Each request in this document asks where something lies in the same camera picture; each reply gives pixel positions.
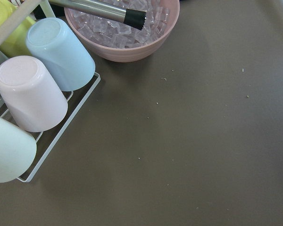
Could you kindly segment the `mint green plastic cup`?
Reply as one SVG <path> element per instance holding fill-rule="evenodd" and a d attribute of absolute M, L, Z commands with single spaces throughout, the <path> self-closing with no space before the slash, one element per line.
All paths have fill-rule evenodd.
<path fill-rule="evenodd" d="M 21 176 L 34 161 L 34 137 L 0 117 L 0 183 Z"/>

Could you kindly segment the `yellow green plastic cup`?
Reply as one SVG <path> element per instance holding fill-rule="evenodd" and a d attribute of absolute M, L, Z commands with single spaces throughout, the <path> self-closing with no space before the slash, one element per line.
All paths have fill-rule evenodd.
<path fill-rule="evenodd" d="M 8 57 L 30 56 L 25 39 L 35 23 L 31 9 L 23 3 L 16 7 L 8 0 L 0 0 L 0 51 Z"/>

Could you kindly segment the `pale pink plastic cup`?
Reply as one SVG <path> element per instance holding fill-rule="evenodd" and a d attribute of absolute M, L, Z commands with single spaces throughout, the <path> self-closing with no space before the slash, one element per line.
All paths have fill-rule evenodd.
<path fill-rule="evenodd" d="M 0 94 L 17 125 L 29 132 L 49 130 L 67 114 L 67 99 L 45 65 L 32 56 L 0 65 Z"/>

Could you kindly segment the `steel black-tipped muddler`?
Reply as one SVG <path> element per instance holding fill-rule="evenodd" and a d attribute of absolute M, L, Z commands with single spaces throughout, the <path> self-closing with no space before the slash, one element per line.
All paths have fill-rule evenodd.
<path fill-rule="evenodd" d="M 103 17 L 142 30 L 146 12 L 122 8 L 99 0 L 49 0 L 50 3 Z"/>

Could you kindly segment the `light blue plastic cup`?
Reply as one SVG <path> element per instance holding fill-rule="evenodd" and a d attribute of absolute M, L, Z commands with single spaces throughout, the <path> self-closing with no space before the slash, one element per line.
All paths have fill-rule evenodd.
<path fill-rule="evenodd" d="M 93 58 L 62 19 L 39 20 L 28 30 L 25 43 L 62 91 L 78 90 L 94 76 Z"/>

